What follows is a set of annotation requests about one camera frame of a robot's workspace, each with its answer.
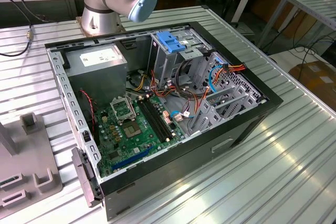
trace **sheet metal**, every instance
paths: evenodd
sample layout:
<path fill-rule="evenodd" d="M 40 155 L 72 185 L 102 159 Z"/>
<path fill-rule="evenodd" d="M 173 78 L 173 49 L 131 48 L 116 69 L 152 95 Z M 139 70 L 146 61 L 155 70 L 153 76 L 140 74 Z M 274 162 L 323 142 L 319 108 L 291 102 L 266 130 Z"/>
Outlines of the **sheet metal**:
<path fill-rule="evenodd" d="M 336 30 L 336 0 L 288 0 L 288 2 Z"/>
<path fill-rule="evenodd" d="M 113 223 L 331 223 L 336 217 L 335 113 L 288 77 L 211 10 L 154 12 L 127 30 L 200 22 L 284 100 L 243 144 L 162 190 Z M 27 27 L 0 30 L 0 52 L 20 51 Z M 73 22 L 38 25 L 38 40 L 20 57 L 0 57 L 0 120 L 43 115 L 63 190 L 0 223 L 104 223 L 88 208 L 71 149 L 76 146 L 43 44 L 82 38 Z"/>

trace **circuit board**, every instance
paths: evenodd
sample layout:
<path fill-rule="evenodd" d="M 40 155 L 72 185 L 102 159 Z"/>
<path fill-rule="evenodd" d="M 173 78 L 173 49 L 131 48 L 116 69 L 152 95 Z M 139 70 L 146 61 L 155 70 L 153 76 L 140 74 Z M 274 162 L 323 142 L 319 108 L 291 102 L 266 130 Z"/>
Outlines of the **circuit board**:
<path fill-rule="evenodd" d="M 162 138 L 157 136 L 150 125 L 150 123 L 153 123 L 152 119 L 147 119 L 143 109 L 140 108 L 143 106 L 140 101 L 131 101 L 136 113 L 135 120 L 124 121 L 122 125 L 118 124 L 112 107 L 95 113 L 99 130 L 98 149 L 101 154 L 101 161 L 98 163 L 98 168 L 101 177 L 106 177 L 120 168 L 137 162 L 143 157 L 154 154 L 184 138 L 183 131 L 177 123 L 166 124 L 162 114 L 164 107 L 159 99 L 151 97 L 149 102 L 155 106 L 162 122 L 174 135 L 168 142 L 162 141 Z"/>

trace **aluminum extrusion table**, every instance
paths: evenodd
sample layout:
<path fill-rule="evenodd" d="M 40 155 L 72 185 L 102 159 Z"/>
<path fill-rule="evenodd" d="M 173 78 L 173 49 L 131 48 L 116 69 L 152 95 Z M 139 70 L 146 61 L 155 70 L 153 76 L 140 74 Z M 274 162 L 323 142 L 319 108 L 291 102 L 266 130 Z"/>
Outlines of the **aluminum extrusion table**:
<path fill-rule="evenodd" d="M 113 219 L 113 223 L 331 223 L 336 217 L 335 113 L 210 9 L 154 12 L 126 30 L 198 21 L 284 100 L 242 144 Z M 28 53 L 0 57 L 0 120 L 43 115 L 63 190 L 0 223 L 105 223 L 88 208 L 71 161 L 76 146 L 44 49 L 82 38 L 76 21 L 34 27 Z M 25 46 L 27 27 L 0 30 L 0 51 Z"/>
<path fill-rule="evenodd" d="M 306 12 L 307 14 L 314 17 L 331 29 L 336 30 L 336 0 L 281 0 L 277 9 L 274 11 L 273 15 L 269 19 L 266 27 L 263 29 L 257 47 L 260 48 L 260 46 L 262 46 L 263 42 L 267 38 L 269 31 L 272 29 L 275 21 L 277 20 L 287 3 L 293 4 L 294 8 L 279 28 L 279 31 L 287 26 L 287 24 L 293 18 L 294 14 L 297 12 L 298 9 Z"/>

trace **ram slot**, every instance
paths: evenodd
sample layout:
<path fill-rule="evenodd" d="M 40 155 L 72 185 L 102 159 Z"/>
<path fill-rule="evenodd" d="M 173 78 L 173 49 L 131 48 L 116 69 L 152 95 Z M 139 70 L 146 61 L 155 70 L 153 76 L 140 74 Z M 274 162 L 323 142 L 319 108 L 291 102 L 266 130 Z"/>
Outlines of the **ram slot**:
<path fill-rule="evenodd" d="M 150 101 L 147 100 L 138 102 L 138 106 L 161 143 L 166 142 L 167 138 L 172 137 L 171 132 L 162 121 L 161 117 L 159 116 L 155 107 Z"/>

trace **blue wire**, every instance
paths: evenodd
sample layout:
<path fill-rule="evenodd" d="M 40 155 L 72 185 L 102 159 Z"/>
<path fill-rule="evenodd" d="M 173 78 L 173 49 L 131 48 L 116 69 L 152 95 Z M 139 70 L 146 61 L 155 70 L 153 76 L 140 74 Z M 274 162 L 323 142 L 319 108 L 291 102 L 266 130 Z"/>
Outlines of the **blue wire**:
<path fill-rule="evenodd" d="M 213 69 L 211 69 L 211 71 L 210 71 L 210 73 L 209 73 L 209 86 L 210 86 L 210 88 L 212 89 L 213 92 L 217 92 L 217 91 L 216 91 L 215 87 L 212 85 L 212 82 L 211 82 L 211 74 L 212 74 L 212 71 L 214 71 L 214 69 L 216 69 L 216 68 L 221 68 L 221 67 L 223 67 L 223 66 L 216 66 L 216 67 L 214 67 Z"/>
<path fill-rule="evenodd" d="M 177 111 L 177 110 L 174 110 L 174 111 L 173 111 L 173 112 L 170 114 L 170 117 L 172 118 L 172 117 L 173 117 L 173 115 L 174 115 L 174 114 L 177 114 L 177 113 L 179 114 L 180 112 L 179 112 L 179 111 Z"/>
<path fill-rule="evenodd" d="M 183 117 L 185 118 L 194 118 L 193 116 L 184 116 L 180 111 L 173 111 L 171 114 L 170 114 L 170 117 L 172 118 L 174 114 L 181 114 Z"/>

